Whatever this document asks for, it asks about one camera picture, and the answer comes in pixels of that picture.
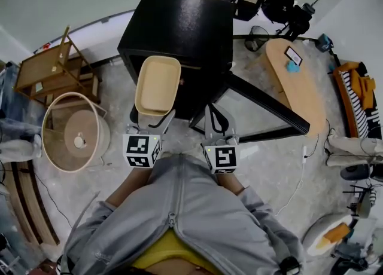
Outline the black-framed white card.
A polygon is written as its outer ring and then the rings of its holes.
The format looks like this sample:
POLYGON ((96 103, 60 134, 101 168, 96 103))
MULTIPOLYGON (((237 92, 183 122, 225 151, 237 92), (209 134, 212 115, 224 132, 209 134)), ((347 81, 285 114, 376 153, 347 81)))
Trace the black-framed white card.
POLYGON ((302 58, 301 56, 291 47, 288 46, 285 50, 284 54, 295 63, 295 65, 300 66, 302 64, 302 58))

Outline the person's left forearm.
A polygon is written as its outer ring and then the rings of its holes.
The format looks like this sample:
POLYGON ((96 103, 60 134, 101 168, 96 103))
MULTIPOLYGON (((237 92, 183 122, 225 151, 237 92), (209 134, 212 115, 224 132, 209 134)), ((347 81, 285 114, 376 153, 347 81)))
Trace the person's left forearm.
POLYGON ((134 191, 146 186, 151 173, 152 168, 133 168, 123 183, 105 201, 119 207, 134 191))

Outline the plain black backpack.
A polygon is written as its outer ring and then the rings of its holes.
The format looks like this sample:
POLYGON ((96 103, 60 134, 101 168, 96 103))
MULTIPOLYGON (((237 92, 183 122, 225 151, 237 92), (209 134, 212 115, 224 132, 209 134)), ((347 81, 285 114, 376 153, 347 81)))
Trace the plain black backpack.
POLYGON ((263 14, 273 23, 288 22, 295 0, 265 0, 262 4, 263 14))

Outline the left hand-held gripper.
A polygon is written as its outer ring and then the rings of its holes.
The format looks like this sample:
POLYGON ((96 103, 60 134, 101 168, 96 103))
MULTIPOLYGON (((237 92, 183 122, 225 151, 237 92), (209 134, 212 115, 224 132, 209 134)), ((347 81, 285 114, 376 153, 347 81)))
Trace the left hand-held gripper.
POLYGON ((155 125, 139 128, 138 110, 133 104, 129 114, 129 125, 123 135, 123 156, 130 167, 153 168, 162 151, 162 137, 167 132, 176 110, 170 111, 155 125))

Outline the white bean bag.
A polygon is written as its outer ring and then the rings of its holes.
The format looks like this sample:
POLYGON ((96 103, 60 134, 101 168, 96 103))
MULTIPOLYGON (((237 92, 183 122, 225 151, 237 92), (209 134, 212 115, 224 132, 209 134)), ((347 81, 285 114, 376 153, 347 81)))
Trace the white bean bag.
POLYGON ((359 217, 347 213, 330 213, 318 219, 306 232, 302 244, 309 257, 319 257, 332 251, 337 245, 341 244, 346 238, 353 234, 354 226, 359 217), (323 236, 326 232, 340 223, 346 223, 351 229, 350 233, 337 243, 328 242, 323 236))

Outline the black mesh wastebasket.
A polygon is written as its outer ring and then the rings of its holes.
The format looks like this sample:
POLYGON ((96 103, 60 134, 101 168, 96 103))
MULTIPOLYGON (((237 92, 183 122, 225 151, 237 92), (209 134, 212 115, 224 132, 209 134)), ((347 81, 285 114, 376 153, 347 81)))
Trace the black mesh wastebasket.
POLYGON ((245 38, 245 48, 251 52, 257 52, 268 40, 269 33, 261 26, 253 26, 245 38))

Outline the oval wooden coffee table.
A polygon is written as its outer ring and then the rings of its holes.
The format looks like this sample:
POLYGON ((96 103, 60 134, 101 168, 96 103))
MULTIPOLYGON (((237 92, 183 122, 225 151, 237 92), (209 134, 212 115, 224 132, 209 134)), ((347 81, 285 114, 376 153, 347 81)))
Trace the oval wooden coffee table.
POLYGON ((276 99, 309 123, 307 137, 313 138, 320 134, 326 123, 324 101, 315 85, 309 59, 299 46, 282 38, 270 39, 264 44, 259 58, 252 60, 245 68, 250 70, 256 65, 266 70, 276 92, 276 99), (285 68, 290 60, 284 54, 288 46, 303 59, 300 72, 289 73, 285 68))

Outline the wooden shelf rack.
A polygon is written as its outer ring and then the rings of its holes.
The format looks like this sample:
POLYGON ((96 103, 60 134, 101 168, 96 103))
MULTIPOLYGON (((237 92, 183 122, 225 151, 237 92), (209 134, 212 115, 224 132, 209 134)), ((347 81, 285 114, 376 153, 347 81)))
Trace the wooden shelf rack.
POLYGON ((66 27, 60 43, 22 61, 15 91, 44 107, 60 95, 76 92, 92 102, 100 103, 100 79, 88 60, 74 44, 66 27), (43 89, 35 92, 35 84, 43 89))

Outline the dark grey round device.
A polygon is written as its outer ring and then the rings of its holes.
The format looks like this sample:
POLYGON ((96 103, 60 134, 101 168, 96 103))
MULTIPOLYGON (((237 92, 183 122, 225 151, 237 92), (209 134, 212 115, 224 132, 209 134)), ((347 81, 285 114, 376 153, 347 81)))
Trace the dark grey round device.
POLYGON ((360 181, 370 177, 370 166, 368 164, 358 164, 349 166, 341 170, 340 176, 346 181, 360 181))

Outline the person's right forearm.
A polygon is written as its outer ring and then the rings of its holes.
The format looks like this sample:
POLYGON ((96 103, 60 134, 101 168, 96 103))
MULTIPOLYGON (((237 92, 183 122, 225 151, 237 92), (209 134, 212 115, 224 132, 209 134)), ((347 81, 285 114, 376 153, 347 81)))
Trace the person's right forearm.
POLYGON ((224 187, 234 193, 234 195, 240 195, 240 193, 245 189, 234 173, 217 174, 216 178, 221 187, 224 187))

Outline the person's grey zip jacket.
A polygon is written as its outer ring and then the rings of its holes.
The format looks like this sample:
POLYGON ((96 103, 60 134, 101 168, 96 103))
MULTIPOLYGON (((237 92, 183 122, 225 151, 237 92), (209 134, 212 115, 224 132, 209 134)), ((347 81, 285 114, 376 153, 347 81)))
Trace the person's grey zip jacket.
POLYGON ((162 158, 146 186, 119 207, 100 201, 77 221, 60 260, 60 275, 214 275, 183 259, 147 268, 131 264, 168 229, 221 275, 303 275, 305 254, 251 187, 221 187, 206 164, 189 155, 162 158))

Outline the beige oval tray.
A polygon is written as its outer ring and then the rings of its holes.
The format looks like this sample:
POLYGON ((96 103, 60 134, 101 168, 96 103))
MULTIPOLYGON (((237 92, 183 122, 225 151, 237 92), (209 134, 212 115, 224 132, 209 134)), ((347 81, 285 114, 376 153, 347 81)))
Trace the beige oval tray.
POLYGON ((181 76, 181 64, 173 57, 150 56, 141 66, 135 107, 142 115, 165 116, 173 108, 181 76))

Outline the small teal black device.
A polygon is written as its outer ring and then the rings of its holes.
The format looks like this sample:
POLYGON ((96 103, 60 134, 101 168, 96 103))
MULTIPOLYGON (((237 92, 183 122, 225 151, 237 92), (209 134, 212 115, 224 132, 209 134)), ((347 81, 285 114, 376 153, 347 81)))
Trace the small teal black device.
POLYGON ((333 48, 333 41, 324 33, 322 33, 315 42, 315 46, 322 53, 330 51, 333 48))

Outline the orange cushion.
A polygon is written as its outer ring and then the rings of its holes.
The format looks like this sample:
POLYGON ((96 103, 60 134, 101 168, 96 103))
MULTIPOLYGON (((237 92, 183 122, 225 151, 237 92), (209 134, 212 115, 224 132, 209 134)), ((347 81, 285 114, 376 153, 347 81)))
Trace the orange cushion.
POLYGON ((337 227, 332 228, 323 236, 330 243, 337 243, 350 233, 349 226, 342 222, 337 227))

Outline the black glass-door fridge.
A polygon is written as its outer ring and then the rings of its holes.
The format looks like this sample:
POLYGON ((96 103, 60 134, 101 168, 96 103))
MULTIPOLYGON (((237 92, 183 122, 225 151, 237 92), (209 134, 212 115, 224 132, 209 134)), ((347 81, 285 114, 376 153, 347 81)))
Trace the black glass-door fridge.
POLYGON ((232 13, 222 0, 141 0, 117 49, 134 82, 150 56, 180 62, 176 116, 199 133, 215 103, 234 116, 242 143, 307 135, 307 119, 232 72, 232 13))

